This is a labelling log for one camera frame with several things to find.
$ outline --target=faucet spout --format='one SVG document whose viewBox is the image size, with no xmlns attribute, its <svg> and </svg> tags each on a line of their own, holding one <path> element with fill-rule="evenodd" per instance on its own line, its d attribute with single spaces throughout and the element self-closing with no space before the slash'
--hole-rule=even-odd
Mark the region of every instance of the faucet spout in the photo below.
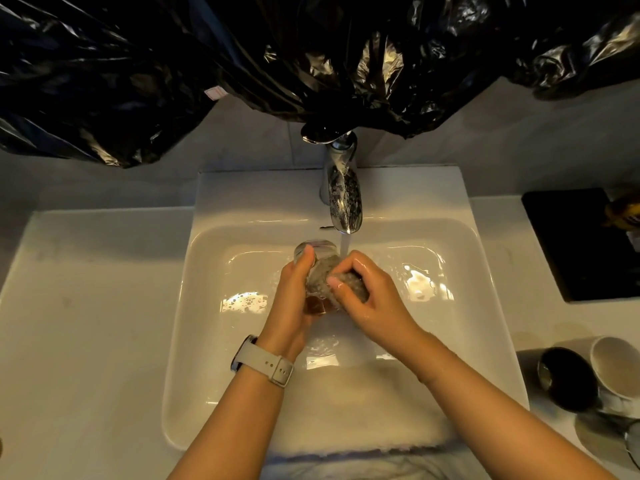
<svg viewBox="0 0 640 480">
<path fill-rule="evenodd" d="M 352 132 L 326 144 L 320 186 L 320 199 L 329 206 L 333 226 L 345 234 L 353 234 L 362 226 L 362 199 L 353 158 L 357 146 L 358 138 Z"/>
</svg>

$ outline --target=white watch strap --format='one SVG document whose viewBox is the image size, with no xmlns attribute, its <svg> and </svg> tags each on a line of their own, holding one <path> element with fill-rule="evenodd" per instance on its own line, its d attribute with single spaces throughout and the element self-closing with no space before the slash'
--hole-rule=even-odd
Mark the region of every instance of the white watch strap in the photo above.
<svg viewBox="0 0 640 480">
<path fill-rule="evenodd" d="M 293 372 L 293 364 L 283 356 L 269 353 L 251 342 L 244 343 L 238 352 L 236 361 L 263 373 L 271 382 L 280 387 L 287 385 Z"/>
</svg>

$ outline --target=hand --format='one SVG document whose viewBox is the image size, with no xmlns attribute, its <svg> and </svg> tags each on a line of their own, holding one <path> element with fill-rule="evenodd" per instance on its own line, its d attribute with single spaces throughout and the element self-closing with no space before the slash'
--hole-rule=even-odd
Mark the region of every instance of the hand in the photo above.
<svg viewBox="0 0 640 480">
<path fill-rule="evenodd" d="M 332 273 L 347 273 L 352 269 L 362 276 L 369 290 L 366 303 L 335 276 L 329 276 L 327 284 L 364 334 L 396 356 L 405 341 L 422 329 L 405 308 L 391 276 L 363 253 L 350 252 Z"/>
<path fill-rule="evenodd" d="M 316 256 L 307 245 L 296 264 L 288 263 L 280 274 L 273 305 L 256 345 L 282 355 L 290 362 L 304 350 L 307 332 L 317 317 L 303 313 L 307 291 L 305 283 Z"/>
</svg>

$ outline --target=person's left arm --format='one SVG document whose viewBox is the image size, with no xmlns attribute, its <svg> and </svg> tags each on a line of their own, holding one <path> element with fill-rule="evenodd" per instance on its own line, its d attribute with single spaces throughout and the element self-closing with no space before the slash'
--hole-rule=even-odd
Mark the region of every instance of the person's left arm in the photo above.
<svg viewBox="0 0 640 480">
<path fill-rule="evenodd" d="M 307 246 L 298 263 L 284 266 L 273 306 L 256 342 L 291 363 L 304 349 L 312 321 L 303 307 L 305 281 L 313 263 L 313 248 Z M 267 376 L 247 365 L 240 367 L 167 480 L 257 479 L 283 396 L 284 389 Z"/>
</svg>

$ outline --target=sink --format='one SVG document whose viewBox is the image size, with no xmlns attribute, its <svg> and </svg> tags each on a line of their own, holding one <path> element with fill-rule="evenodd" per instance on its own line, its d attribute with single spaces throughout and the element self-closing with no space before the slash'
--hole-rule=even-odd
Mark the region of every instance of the sink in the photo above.
<svg viewBox="0 0 640 480">
<path fill-rule="evenodd" d="M 457 167 L 359 169 L 364 220 L 343 236 L 318 199 L 320 171 L 203 173 L 163 401 L 165 437 L 186 449 L 260 332 L 295 247 L 327 239 L 372 257 L 407 309 L 517 402 L 524 383 Z M 428 390 L 336 313 L 296 362 L 270 452 L 330 454 L 444 444 L 455 434 Z"/>
</svg>

